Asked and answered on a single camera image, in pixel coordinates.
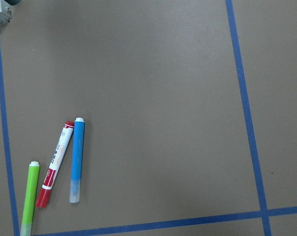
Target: marker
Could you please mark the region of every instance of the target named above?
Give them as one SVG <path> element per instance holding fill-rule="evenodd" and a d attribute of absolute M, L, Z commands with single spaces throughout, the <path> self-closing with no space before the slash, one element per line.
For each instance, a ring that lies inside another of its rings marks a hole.
<path fill-rule="evenodd" d="M 55 153 L 52 157 L 48 172 L 44 179 L 44 184 L 42 185 L 38 200 L 36 202 L 36 206 L 39 208 L 46 207 L 49 202 L 51 189 L 55 182 L 66 147 L 68 146 L 69 140 L 71 138 L 73 128 L 74 128 L 74 123 L 71 121 L 67 121 L 64 124 L 59 141 L 56 146 Z"/>
<path fill-rule="evenodd" d="M 72 171 L 69 198 L 70 203 L 78 203 L 80 201 L 82 155 L 85 127 L 83 118 L 76 118 L 74 123 Z"/>
<path fill-rule="evenodd" d="M 38 174 L 39 163 L 37 161 L 32 161 L 29 166 L 29 175 L 27 178 L 20 236 L 30 236 L 38 183 Z"/>

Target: blue marker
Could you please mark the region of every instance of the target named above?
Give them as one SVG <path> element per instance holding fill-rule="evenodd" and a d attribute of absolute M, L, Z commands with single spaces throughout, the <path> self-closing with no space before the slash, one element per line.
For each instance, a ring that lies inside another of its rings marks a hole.
<path fill-rule="evenodd" d="M 80 201 L 84 126 L 85 122 L 83 118 L 76 118 L 76 120 L 74 121 L 73 135 L 70 203 L 78 203 Z"/>

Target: red and white marker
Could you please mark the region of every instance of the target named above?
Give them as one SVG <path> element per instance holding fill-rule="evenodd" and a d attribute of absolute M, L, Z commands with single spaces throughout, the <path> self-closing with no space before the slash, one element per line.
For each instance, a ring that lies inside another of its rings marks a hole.
<path fill-rule="evenodd" d="M 36 206 L 39 208 L 46 207 L 49 202 L 51 189 L 52 189 L 52 186 L 54 185 L 61 161 L 63 159 L 65 150 L 71 138 L 73 128 L 74 128 L 74 123 L 71 121 L 67 121 L 64 124 L 58 144 L 56 146 L 55 153 L 51 159 L 48 172 L 44 179 L 44 184 L 42 185 L 38 200 L 36 202 Z"/>

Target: blue line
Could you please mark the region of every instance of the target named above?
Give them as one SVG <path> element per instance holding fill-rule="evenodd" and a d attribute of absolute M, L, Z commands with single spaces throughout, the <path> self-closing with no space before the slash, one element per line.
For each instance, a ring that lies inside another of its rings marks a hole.
<path fill-rule="evenodd" d="M 13 221 L 13 231 L 14 231 L 15 236 L 19 236 L 20 235 L 19 219 L 18 219 L 18 215 L 17 215 L 14 181 L 13 181 L 13 171 L 12 171 L 12 163 L 11 163 L 9 132 L 8 132 L 8 126 L 7 126 L 7 117 L 6 117 L 6 105 L 5 105 L 5 94 L 4 94 L 1 49 L 0 49 L 0 110 L 1 110 L 1 122 L 2 122 L 2 133 L 3 133 L 3 145 L 4 145 L 4 155 L 5 155 L 5 163 L 6 163 L 7 183 L 8 183 L 8 187 L 9 187 L 11 213 L 12 213 L 12 221 Z"/>
<path fill-rule="evenodd" d="M 145 224 L 138 224 L 138 225 L 126 225 L 126 226 L 108 227 L 108 228 L 91 229 L 91 230 L 61 232 L 61 233 L 36 235 L 36 236 L 106 235 L 106 234 L 133 232 L 133 231 L 173 228 L 173 227 L 189 226 L 189 225 L 201 225 L 201 224 L 209 224 L 209 223 L 234 221 L 234 220 L 254 219 L 254 218 L 260 218 L 260 217 L 261 217 L 260 211 L 252 211 L 252 212 L 215 215 L 215 216 L 207 216 L 207 217 L 199 217 L 199 218 L 182 219 L 182 220 L 153 222 L 153 223 L 145 223 Z"/>
<path fill-rule="evenodd" d="M 267 200 L 266 200 L 265 190 L 263 186 L 260 162 L 259 162 L 257 145 L 256 145 L 256 138 L 255 138 L 254 129 L 253 129 L 249 98 L 248 98 L 246 81 L 245 81 L 245 74 L 242 66 L 240 45 L 238 41 L 238 33 L 237 33 L 236 21 L 235 21 L 234 9 L 233 9 L 233 1 L 226 0 L 225 2 L 226 2 L 227 15 L 228 15 L 229 27 L 231 32 L 233 50 L 234 50 L 234 57 L 236 62 L 236 69 L 237 69 L 237 75 L 238 75 L 243 113 L 245 116 L 245 123 L 247 128 L 247 135 L 248 135 L 253 171 L 255 174 L 256 186 L 258 191 L 259 204 L 260 204 L 261 215 L 262 215 L 262 224 L 263 224 L 265 236 L 271 236 L 272 235 L 271 227 L 270 227 L 270 222 L 267 214 L 268 213 Z"/>
<path fill-rule="evenodd" d="M 268 210 L 269 216 L 297 214 L 297 206 Z"/>

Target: green marker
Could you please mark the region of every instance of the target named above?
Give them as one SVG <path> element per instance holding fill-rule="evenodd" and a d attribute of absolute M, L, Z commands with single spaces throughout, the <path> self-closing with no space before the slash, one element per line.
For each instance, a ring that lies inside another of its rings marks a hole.
<path fill-rule="evenodd" d="M 39 163 L 37 161 L 32 161 L 30 163 L 29 176 L 27 179 L 20 236 L 30 236 L 32 216 L 34 213 L 34 206 L 35 206 L 38 173 L 39 173 Z"/>

